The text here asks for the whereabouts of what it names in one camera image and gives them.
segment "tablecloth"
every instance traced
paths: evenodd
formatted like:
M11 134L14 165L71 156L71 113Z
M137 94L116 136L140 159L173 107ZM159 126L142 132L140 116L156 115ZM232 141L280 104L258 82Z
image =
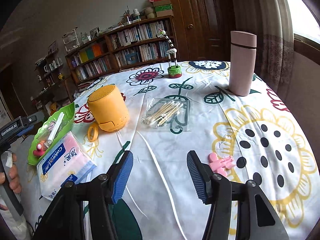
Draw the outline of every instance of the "tablecloth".
M228 170L228 179L242 183L255 180L290 239L305 239L320 216L320 179L310 145L289 109L255 74L248 96L231 93L229 62L186 61L179 65L180 78L168 78L167 64L150 65L101 78L75 100L72 132L98 165L86 181L105 173L122 149L132 151L134 164L123 199L143 239L198 240L210 206L197 197L186 165L187 153L195 150L203 163L208 163L211 152L219 157L231 155L236 166ZM121 91L130 120L117 132L100 130L98 140L90 143L86 133L94 117L87 98L108 84L115 84ZM175 118L168 129L150 128L141 123L141 118L151 98L189 100L190 112ZM21 145L31 141L27 138ZM35 230L50 202L41 197L34 167L26 165L21 157L18 168L25 217ZM229 239L235 238L236 211L235 202ZM86 214L85 229L90 239L88 219Z

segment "pink bottle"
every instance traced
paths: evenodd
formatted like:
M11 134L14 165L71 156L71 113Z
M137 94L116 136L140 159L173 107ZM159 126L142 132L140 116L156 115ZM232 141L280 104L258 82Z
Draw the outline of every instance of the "pink bottle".
M256 61L257 36L251 33L231 31L231 66L229 89L238 96L250 93Z

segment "packet of tissues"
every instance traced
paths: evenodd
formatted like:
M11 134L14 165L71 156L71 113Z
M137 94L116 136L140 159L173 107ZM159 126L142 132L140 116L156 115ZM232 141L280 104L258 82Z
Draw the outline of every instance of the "packet of tissues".
M53 200L66 181L78 184L96 166L72 132L68 132L37 165L42 196Z

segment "floral tablecloth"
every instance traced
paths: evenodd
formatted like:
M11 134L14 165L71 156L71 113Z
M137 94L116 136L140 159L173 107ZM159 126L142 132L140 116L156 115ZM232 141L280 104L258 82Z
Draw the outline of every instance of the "floral tablecloth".
M208 163L211 152L219 157L232 155L236 166L228 170L228 179L243 183L255 180L290 239L305 239L320 216L320 179L310 145L289 109L256 75L248 96L232 94L228 90L229 62L179 65L182 76L177 79L167 78L167 64L155 64L104 77L76 99L72 132L98 165L86 181L106 172L122 149L131 150L134 165L123 199L143 238L198 240L210 206L197 197L186 165L187 153L195 150L203 163ZM98 140L90 143L86 133L94 117L87 98L108 84L121 91L130 121L118 132L100 130ZM143 125L148 98L189 100L188 129L185 116L175 118L166 130ZM22 145L31 140L27 138ZM50 202L41 197L35 169L26 167L23 160L20 166L25 217L34 230ZM235 238L236 213L235 202L229 239Z

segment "curtain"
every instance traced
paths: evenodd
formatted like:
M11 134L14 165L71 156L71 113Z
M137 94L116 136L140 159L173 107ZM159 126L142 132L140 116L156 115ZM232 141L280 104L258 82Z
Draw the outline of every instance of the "curtain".
M257 35L255 73L285 101L293 64L287 0L233 0L236 28Z

